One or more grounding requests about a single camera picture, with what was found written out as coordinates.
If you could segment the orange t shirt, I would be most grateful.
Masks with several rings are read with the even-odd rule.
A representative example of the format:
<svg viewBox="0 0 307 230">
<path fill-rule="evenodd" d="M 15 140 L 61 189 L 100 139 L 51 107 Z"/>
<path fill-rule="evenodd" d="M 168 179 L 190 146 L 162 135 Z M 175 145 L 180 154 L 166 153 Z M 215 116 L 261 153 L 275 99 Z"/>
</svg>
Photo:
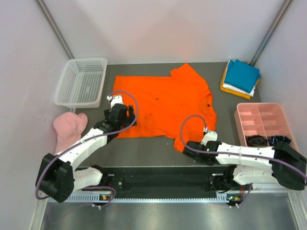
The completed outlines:
<svg viewBox="0 0 307 230">
<path fill-rule="evenodd" d="M 172 70 L 169 77 L 117 75 L 113 89 L 126 91 L 123 102 L 139 107 L 137 125 L 118 138 L 165 136 L 174 139 L 174 149 L 182 152 L 181 136 L 199 142 L 205 125 L 216 129 L 213 94 L 189 64 Z"/>
</svg>

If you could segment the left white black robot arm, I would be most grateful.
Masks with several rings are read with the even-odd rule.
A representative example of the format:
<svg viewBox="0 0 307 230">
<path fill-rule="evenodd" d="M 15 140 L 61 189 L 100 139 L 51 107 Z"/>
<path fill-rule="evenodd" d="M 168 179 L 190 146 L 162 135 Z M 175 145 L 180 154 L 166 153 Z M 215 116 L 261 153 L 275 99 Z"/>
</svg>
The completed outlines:
<svg viewBox="0 0 307 230">
<path fill-rule="evenodd" d="M 85 170 L 77 168 L 96 150 L 137 122 L 132 105 L 116 103 L 105 110 L 104 115 L 104 120 L 96 123 L 83 138 L 70 147 L 55 155 L 48 153 L 43 157 L 35 183 L 37 199 L 42 199 L 38 192 L 43 192 L 47 197 L 62 203 L 75 191 L 90 187 L 98 190 L 107 188 L 109 179 L 103 175 L 100 167 L 93 166 Z"/>
</svg>

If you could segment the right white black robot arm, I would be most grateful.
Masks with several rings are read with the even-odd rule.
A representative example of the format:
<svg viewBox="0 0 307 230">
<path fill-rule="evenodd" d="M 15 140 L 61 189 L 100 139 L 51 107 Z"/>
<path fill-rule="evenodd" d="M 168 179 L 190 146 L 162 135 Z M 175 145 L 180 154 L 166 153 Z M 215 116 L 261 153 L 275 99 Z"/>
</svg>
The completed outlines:
<svg viewBox="0 0 307 230">
<path fill-rule="evenodd" d="M 206 165 L 233 165 L 231 173 L 224 177 L 225 186 L 231 190 L 247 184 L 280 184 L 297 191 L 306 187 L 307 160 L 286 143 L 243 147 L 220 141 L 189 141 L 183 154 Z"/>
</svg>

